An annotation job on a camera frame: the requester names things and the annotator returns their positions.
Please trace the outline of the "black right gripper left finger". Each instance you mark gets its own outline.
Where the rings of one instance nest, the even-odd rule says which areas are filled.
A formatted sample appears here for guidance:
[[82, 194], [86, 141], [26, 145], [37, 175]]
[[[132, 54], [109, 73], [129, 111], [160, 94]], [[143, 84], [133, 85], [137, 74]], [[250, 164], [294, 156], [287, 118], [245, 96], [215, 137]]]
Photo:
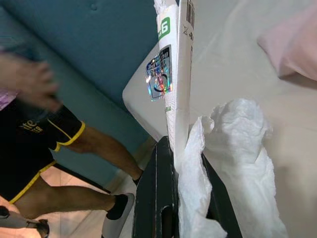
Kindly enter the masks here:
[[167, 136], [154, 146], [138, 183], [132, 238], [179, 238], [177, 181]]

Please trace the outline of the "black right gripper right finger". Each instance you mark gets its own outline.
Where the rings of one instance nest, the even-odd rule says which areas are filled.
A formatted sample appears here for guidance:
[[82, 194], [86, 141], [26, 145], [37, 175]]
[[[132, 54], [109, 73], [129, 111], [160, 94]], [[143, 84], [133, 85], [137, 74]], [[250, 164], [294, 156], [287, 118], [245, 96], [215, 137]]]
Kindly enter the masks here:
[[202, 162], [212, 185], [207, 218], [216, 220], [227, 232], [227, 238], [243, 238], [225, 184], [204, 154]]

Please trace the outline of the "white tissue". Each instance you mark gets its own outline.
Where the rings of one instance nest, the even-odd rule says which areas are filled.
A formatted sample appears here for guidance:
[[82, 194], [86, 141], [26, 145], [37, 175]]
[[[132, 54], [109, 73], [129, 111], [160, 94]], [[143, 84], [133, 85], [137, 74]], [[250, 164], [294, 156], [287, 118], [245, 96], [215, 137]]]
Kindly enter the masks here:
[[270, 132], [259, 105], [246, 99], [196, 120], [176, 159], [180, 238], [229, 238], [228, 229], [207, 218], [215, 183], [207, 178], [202, 154], [227, 189], [243, 238], [288, 238], [275, 200], [273, 162], [263, 144]]

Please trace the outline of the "white cardboard packaging box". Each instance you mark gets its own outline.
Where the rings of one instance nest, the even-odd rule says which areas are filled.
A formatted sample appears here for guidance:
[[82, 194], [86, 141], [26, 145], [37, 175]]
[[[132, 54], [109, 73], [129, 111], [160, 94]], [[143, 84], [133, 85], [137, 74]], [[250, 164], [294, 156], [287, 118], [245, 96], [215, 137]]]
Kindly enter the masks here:
[[136, 121], [155, 139], [169, 137], [174, 158], [184, 153], [189, 132], [195, 0], [154, 0], [158, 43], [123, 90]]

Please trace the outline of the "pink dotted pillow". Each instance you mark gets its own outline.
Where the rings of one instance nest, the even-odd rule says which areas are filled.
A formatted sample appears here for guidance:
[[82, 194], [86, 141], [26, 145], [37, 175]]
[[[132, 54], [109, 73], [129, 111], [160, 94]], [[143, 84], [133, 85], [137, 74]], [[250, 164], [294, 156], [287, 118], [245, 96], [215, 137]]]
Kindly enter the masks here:
[[300, 74], [317, 81], [317, 2], [260, 35], [279, 78]]

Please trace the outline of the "person's left hand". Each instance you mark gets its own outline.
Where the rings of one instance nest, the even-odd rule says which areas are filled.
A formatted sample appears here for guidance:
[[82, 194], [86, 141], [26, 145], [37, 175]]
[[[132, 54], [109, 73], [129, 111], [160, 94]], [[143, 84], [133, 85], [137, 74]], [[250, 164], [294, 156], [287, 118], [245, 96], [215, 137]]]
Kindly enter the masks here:
[[0, 90], [51, 112], [61, 106], [61, 102], [53, 98], [58, 84], [53, 81], [50, 66], [13, 53], [0, 54]]

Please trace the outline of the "grey slipper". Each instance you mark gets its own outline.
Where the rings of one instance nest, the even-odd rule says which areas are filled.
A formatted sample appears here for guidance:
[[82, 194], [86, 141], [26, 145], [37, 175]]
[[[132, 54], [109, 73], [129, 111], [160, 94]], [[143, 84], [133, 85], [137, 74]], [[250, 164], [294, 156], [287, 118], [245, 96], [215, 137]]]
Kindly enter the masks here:
[[115, 195], [114, 197], [114, 206], [105, 216], [101, 238], [119, 238], [134, 205], [135, 196], [132, 193]]

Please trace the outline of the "person in pink patterned shirt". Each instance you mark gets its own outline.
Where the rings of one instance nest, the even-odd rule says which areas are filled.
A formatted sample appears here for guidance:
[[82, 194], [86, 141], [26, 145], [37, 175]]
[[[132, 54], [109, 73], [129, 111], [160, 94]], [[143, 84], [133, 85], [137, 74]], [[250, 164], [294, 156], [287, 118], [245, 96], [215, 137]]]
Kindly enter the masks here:
[[[45, 63], [24, 46], [0, 47], [1, 53]], [[115, 195], [44, 181], [41, 174], [55, 164], [52, 151], [61, 147], [95, 154], [125, 171], [135, 183], [142, 176], [142, 169], [119, 141], [87, 126], [62, 103], [51, 112], [0, 90], [0, 179], [4, 180], [0, 196], [27, 219], [53, 212], [103, 210], [107, 214]]]

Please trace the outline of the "bed with beige sheet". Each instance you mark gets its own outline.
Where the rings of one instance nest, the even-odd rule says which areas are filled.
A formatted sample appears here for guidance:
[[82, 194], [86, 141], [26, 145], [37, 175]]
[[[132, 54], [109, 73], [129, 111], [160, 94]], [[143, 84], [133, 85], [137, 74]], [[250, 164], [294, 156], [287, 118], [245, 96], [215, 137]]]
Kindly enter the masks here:
[[290, 238], [317, 238], [317, 82], [281, 80], [257, 38], [316, 0], [196, 0], [190, 123], [256, 101], [272, 126], [276, 200]]

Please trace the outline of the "teal upholstered headboard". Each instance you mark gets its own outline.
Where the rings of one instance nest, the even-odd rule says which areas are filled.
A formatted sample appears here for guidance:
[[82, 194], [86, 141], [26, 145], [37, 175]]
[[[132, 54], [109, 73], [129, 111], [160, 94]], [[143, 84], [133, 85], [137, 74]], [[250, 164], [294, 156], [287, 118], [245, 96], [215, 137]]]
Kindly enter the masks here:
[[122, 92], [157, 43], [153, 0], [0, 0], [0, 44], [29, 43], [53, 68], [62, 102], [142, 158], [149, 134]]

